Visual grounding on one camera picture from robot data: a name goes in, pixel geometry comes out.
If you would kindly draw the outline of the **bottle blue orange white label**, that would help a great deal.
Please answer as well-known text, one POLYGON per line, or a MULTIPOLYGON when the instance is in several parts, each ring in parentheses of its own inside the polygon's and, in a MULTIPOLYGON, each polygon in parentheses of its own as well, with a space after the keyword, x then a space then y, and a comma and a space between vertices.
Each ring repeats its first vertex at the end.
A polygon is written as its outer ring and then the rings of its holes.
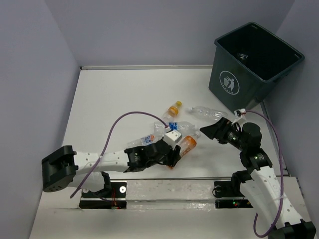
POLYGON ((147 136, 144 136, 142 138, 133 140, 127 144, 128 148, 137 147, 137 146, 147 146, 152 143, 157 142, 161 139, 161 136, 158 134, 150 134, 147 136))

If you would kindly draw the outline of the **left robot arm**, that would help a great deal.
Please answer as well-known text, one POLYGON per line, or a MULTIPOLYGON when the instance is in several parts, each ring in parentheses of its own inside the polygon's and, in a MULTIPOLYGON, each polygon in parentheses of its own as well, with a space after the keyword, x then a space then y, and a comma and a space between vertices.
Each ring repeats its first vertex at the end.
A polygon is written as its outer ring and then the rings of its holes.
POLYGON ((42 189, 52 193, 79 186, 104 197, 111 190, 109 172, 142 172, 157 164, 174 167, 181 158, 180 150, 180 146, 171 146, 163 139, 103 156, 66 145, 42 159, 42 189))

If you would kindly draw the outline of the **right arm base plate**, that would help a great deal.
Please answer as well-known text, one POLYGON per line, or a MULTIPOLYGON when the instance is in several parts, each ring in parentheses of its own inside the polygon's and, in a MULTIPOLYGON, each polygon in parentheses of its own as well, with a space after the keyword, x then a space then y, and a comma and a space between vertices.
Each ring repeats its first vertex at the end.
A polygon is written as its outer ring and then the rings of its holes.
POLYGON ((214 181, 212 195, 215 198, 216 209, 253 208, 249 200, 233 188, 231 181, 214 181))

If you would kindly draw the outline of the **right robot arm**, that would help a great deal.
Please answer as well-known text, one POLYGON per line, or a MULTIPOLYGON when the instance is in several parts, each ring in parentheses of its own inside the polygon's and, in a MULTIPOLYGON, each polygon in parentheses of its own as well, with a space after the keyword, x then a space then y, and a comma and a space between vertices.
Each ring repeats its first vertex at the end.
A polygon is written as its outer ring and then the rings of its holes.
POLYGON ((229 189, 234 195, 243 195, 251 203, 256 215, 262 217, 268 230, 257 234, 268 239, 313 239, 314 224, 305 221, 284 192, 284 180, 278 179, 272 162, 261 148, 260 127, 248 122, 239 128, 226 118, 200 128, 210 139, 220 144, 231 144, 240 150, 243 171, 233 173, 229 189))

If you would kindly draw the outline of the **large orange label bottle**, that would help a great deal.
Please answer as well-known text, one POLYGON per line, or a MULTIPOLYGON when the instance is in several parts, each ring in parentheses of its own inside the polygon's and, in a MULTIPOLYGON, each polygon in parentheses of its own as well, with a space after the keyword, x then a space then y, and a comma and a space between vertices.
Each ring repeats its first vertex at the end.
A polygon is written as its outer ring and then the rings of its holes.
POLYGON ((181 143, 180 146, 180 157, 184 157, 186 154, 188 154, 191 150, 193 150, 198 142, 198 139, 201 137, 201 133, 196 131, 188 136, 186 136, 181 143))

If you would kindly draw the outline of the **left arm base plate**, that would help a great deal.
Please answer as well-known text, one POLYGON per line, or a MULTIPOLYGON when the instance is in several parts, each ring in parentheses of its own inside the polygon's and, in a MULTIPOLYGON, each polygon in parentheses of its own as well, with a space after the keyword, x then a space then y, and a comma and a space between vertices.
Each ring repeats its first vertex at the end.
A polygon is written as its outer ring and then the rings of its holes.
POLYGON ((111 189, 109 191, 100 190, 95 193, 83 191, 80 197, 79 208, 107 210, 126 209, 126 192, 126 180, 111 180, 111 189))

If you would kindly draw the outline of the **small bottle yellow cap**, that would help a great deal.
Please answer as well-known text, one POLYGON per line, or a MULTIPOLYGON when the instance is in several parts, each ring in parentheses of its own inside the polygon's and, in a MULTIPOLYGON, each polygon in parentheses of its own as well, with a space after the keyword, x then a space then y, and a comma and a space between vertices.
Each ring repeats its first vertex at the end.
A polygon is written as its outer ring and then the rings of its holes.
POLYGON ((162 120, 166 123, 173 122, 174 119, 178 116, 179 110, 182 106, 181 101, 176 101, 173 105, 171 105, 165 113, 162 115, 162 120))

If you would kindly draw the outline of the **clear ribbed bottle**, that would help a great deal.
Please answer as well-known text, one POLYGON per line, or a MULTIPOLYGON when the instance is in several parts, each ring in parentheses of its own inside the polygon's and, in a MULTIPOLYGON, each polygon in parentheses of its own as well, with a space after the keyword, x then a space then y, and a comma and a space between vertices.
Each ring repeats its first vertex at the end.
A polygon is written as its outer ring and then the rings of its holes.
POLYGON ((238 52, 237 53, 237 58, 240 60, 240 61, 246 61, 248 60, 248 57, 249 55, 244 53, 244 52, 238 52))

